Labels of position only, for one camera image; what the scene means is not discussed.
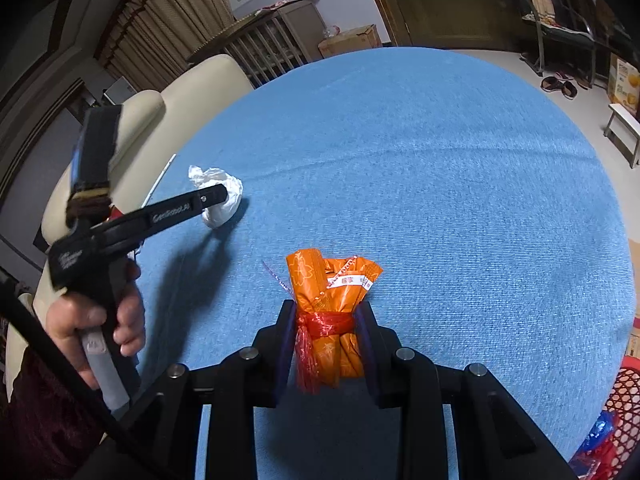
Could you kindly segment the person left hand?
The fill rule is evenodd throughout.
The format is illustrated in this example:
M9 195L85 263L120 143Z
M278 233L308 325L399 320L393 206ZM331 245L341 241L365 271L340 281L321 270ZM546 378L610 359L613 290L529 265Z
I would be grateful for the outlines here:
M113 333L115 344L123 356L135 356L145 345L144 305L136 283L140 274L137 263L128 260L126 286L118 304L117 324ZM106 320L104 308L76 292L58 297L50 305L46 316L47 334L92 390L98 390L99 384L82 350L80 332L101 327Z

